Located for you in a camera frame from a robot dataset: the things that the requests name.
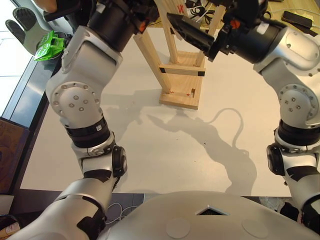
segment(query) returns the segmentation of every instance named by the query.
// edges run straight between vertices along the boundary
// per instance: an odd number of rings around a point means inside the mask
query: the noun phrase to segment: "white table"
[[[163,31],[153,28],[149,33],[161,58],[168,60]],[[197,52],[184,41],[176,45]],[[116,193],[290,195],[284,180],[269,171],[266,156],[280,119],[277,96],[250,63],[222,53],[207,62],[199,109],[190,110],[159,104],[161,87],[132,39],[122,55],[101,100],[108,125],[127,153],[128,172]],[[21,188],[62,191],[81,178],[70,144],[49,108]]]

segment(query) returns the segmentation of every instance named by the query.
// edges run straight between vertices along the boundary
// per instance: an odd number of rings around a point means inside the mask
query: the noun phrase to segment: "white cable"
[[[126,210],[131,209],[131,208],[137,208],[137,207],[138,207],[138,206],[128,206],[128,207],[126,207],[125,209],[123,209],[122,212],[121,212],[121,214],[120,214],[120,216],[119,216],[120,220],[122,220],[122,214],[123,214]]]
[[[212,7],[212,4],[213,4],[213,3],[211,3],[211,5],[210,5],[210,7],[208,8],[208,10],[205,11],[205,13],[204,13],[201,17],[199,17],[197,21],[195,21],[196,23],[198,23],[198,22],[209,12],[209,10],[210,10],[211,7]]]
[[[124,213],[126,210],[128,210],[128,209],[130,209],[130,208],[137,208],[137,207],[138,207],[138,206],[128,206],[128,207],[126,207],[125,209],[123,209],[123,208],[122,208],[122,205],[121,205],[120,203],[115,202],[115,203],[111,204],[110,206],[108,206],[108,209],[111,208],[111,207],[114,206],[114,205],[118,205],[118,206],[120,207],[120,210],[121,210],[120,215],[119,215],[116,219],[114,219],[114,220],[112,220],[112,221],[109,221],[109,222],[106,222],[105,224],[107,224],[107,225],[112,224],[112,223],[114,223],[114,222],[117,221],[117,220],[121,221],[121,220],[123,219],[123,217],[126,217],[126,216],[127,216],[127,215],[123,215],[123,213]]]
[[[310,10],[303,9],[303,8],[289,8],[289,7],[281,8],[281,9],[274,10],[274,11],[269,11],[269,13],[274,14],[274,13],[277,13],[277,12],[281,12],[281,11],[283,11],[283,10],[292,10],[292,11],[298,11],[298,10],[301,10],[301,11],[305,11],[305,12],[308,12],[308,13],[311,13],[311,14],[315,14],[315,15],[320,16],[320,13],[318,13],[318,12],[310,11]]]
[[[120,210],[121,210],[120,216],[121,216],[123,210],[122,210],[122,205],[121,205],[120,203],[115,202],[115,203],[111,204],[110,206],[108,206],[108,209],[111,208],[111,207],[114,206],[114,205],[118,205],[118,206],[120,207]],[[114,219],[114,220],[112,220],[112,221],[106,222],[105,224],[112,224],[112,223],[114,223],[115,221],[117,221],[118,219],[120,219],[120,216],[118,216],[116,219]]]

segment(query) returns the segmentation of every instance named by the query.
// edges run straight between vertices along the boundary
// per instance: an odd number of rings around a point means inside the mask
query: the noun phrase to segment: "smartphone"
[[[304,16],[294,14],[289,11],[283,12],[281,20],[288,22],[288,23],[291,23],[291,24],[299,24],[299,25],[304,26],[308,29],[310,29],[312,27],[312,20],[311,19],[306,18]]]

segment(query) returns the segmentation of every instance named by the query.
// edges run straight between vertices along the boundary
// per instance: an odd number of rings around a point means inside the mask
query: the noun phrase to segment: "wooden plank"
[[[171,93],[162,91],[159,102],[165,105],[197,110],[203,77],[176,74],[167,75],[171,83]]]
[[[215,9],[213,19],[209,25],[209,32],[208,32],[209,35],[213,36],[215,34],[221,19],[225,15],[225,12],[226,12],[226,7],[223,5],[219,5]],[[204,60],[205,60],[205,54],[200,50],[198,56],[196,57],[195,65],[198,67],[201,66],[201,64]]]
[[[177,64],[160,64],[160,70],[166,74],[179,74],[179,75],[190,75],[190,76],[204,76],[206,69],[198,66],[183,66]]]
[[[154,44],[151,41],[148,30],[146,29],[143,34],[137,34],[133,37],[141,53],[143,54],[146,62],[150,66],[153,74],[158,80],[164,93],[170,93],[171,83],[168,75],[160,71],[159,65],[162,64],[157,54]]]
[[[174,64],[178,61],[178,52],[177,52],[175,37],[170,31],[171,24],[167,19],[167,12],[170,8],[169,6],[166,5],[165,1],[155,0],[154,2],[158,7],[159,14],[162,20],[163,31],[164,31],[166,43],[168,45],[169,53],[170,53],[170,62]]]
[[[285,0],[283,2],[270,2],[268,3],[268,11],[273,12],[273,11],[277,11],[274,13],[271,13],[271,18],[278,20],[286,25],[288,25],[290,28],[295,29],[297,31],[298,30],[295,26],[291,25],[288,22],[282,21],[281,17],[282,14],[284,13],[284,11],[289,11],[289,12],[296,12],[298,14],[308,14],[313,16],[313,20],[314,20],[314,24],[320,26],[320,16],[310,13],[310,12],[306,12],[304,10],[290,10],[290,9],[306,9],[315,13],[320,14],[320,8],[317,6],[316,1],[315,0]],[[316,28],[316,27],[312,27],[311,28],[312,31],[320,34],[320,29]]]
[[[179,62],[174,66],[194,66],[197,54],[197,52],[179,51]],[[204,65],[205,62],[202,63],[200,68],[204,68]],[[167,75],[171,84],[171,92],[165,93],[162,91],[159,102],[165,105],[197,110],[203,77],[169,73]]]

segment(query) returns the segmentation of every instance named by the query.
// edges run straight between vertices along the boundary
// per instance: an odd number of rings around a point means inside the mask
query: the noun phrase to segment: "black tape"
[[[106,169],[96,169],[91,171],[86,171],[83,174],[84,179],[98,179],[101,182],[106,182],[111,177],[111,171]]]
[[[105,227],[105,215],[98,209],[93,217],[84,217],[76,226],[84,231],[90,240],[96,240]]]
[[[305,176],[320,174],[317,168],[314,166],[294,166],[288,168],[286,172],[293,180],[297,182]]]
[[[288,144],[308,146],[320,140],[320,128],[297,128],[280,121],[278,127],[279,137]]]
[[[74,145],[79,148],[92,148],[110,137],[108,124],[104,117],[95,124],[83,128],[65,128]]]

